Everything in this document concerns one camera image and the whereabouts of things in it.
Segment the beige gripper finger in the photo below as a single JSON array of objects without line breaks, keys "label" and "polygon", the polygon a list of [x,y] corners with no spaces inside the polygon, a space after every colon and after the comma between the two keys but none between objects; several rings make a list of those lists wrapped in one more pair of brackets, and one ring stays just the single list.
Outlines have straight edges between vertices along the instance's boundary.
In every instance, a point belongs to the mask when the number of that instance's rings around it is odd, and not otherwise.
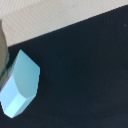
[{"label": "beige gripper finger", "polygon": [[2,87],[2,84],[4,83],[8,75],[8,62],[9,52],[6,44],[5,35],[2,29],[2,20],[0,19],[0,88]]}]

